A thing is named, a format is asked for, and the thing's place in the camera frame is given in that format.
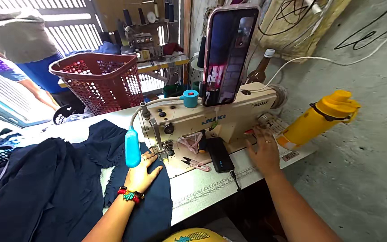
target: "juki logo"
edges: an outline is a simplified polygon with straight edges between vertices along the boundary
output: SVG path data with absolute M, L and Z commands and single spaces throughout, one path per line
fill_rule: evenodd
M 268 100 L 267 100 L 267 101 L 263 101 L 263 102 L 255 103 L 255 104 L 253 104 L 253 107 L 259 107 L 259 106 L 262 106 L 262 105 L 266 104 L 267 102 L 268 102 Z
M 223 118 L 226 118 L 226 114 L 218 116 L 218 120 L 219 119 L 223 119 Z M 216 117 L 209 118 L 205 122 L 202 122 L 202 124 L 208 124 L 208 123 L 211 123 L 211 122 L 214 122 L 214 121 L 216 121 Z

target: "label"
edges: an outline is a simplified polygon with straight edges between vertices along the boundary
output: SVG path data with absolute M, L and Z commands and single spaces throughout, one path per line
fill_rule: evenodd
M 261 102 L 257 102 L 257 103 L 252 104 L 252 108 L 256 108 L 256 107 L 265 105 L 265 104 L 267 104 L 267 103 L 268 103 L 268 100 L 266 100 L 266 101 L 261 101 Z
M 285 155 L 282 157 L 283 161 L 287 162 L 288 160 L 292 159 L 293 157 L 298 156 L 300 153 L 296 151 L 292 151 L 289 154 Z
M 218 116 L 218 120 L 224 119 L 224 118 L 226 118 L 226 114 Z M 208 123 L 212 123 L 214 121 L 216 121 L 216 117 L 209 118 L 209 119 L 205 120 L 204 122 L 202 122 L 201 124 L 208 124 Z

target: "green charm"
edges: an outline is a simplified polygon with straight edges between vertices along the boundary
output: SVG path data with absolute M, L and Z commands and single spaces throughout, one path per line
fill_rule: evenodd
M 134 193 L 133 192 L 128 192 L 128 193 L 125 193 L 123 195 L 123 198 L 128 201 L 128 200 L 132 200 L 134 198 Z

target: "black power bank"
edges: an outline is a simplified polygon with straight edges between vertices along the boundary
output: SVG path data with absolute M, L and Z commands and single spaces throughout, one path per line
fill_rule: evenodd
M 228 172 L 234 170 L 234 164 L 226 151 L 223 140 L 220 137 L 206 139 L 207 149 L 212 158 L 216 172 Z

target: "yellow water bottle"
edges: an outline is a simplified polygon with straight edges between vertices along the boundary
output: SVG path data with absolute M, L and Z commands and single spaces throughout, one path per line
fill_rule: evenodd
M 337 90 L 324 96 L 277 136 L 279 145 L 294 150 L 338 123 L 348 124 L 361 105 L 349 91 Z

